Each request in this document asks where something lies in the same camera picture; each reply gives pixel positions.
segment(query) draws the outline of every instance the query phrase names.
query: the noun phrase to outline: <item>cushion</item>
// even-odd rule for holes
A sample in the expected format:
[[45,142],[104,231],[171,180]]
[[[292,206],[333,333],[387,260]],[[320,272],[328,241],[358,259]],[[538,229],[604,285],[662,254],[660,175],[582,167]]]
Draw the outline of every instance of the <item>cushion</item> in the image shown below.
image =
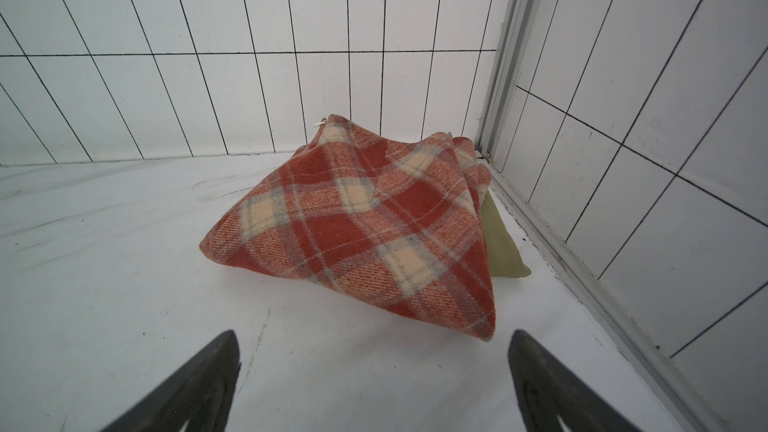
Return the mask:
[[490,181],[469,139],[395,142],[334,115],[200,250],[488,341],[495,311],[479,217]]
[[491,276],[510,278],[529,276],[531,269],[523,264],[520,252],[514,245],[512,236],[507,232],[491,194],[485,194],[480,206],[480,222],[485,233],[488,269],[491,271]]

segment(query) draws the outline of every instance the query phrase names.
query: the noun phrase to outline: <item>green pillow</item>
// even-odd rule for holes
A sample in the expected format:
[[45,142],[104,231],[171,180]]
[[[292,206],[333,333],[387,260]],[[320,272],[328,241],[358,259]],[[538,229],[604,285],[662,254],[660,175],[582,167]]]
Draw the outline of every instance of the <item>green pillow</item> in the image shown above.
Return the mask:
[[502,216],[487,192],[480,206],[480,222],[488,249],[488,269],[492,277],[527,277],[531,269],[523,264],[520,252],[502,222]]

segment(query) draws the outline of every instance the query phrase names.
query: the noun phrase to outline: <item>pillow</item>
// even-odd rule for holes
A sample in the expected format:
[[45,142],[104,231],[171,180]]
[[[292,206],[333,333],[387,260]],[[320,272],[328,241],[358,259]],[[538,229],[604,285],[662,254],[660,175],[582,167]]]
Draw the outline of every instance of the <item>pillow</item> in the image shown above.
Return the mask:
[[488,341],[495,310],[479,216],[490,181],[469,139],[395,142],[334,115],[200,250]]
[[485,246],[488,249],[488,268],[492,277],[521,278],[531,274],[531,269],[523,264],[520,252],[514,245],[512,236],[498,214],[491,194],[485,194],[480,207],[480,221],[485,233]]

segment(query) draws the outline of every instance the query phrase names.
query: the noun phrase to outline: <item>white tiled wall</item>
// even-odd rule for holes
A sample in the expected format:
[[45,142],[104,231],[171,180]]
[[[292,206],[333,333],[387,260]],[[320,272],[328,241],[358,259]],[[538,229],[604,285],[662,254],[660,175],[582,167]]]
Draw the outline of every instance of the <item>white tiled wall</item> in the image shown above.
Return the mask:
[[0,0],[0,164],[475,138],[508,0]]
[[767,0],[542,0],[497,168],[733,430],[768,407]]

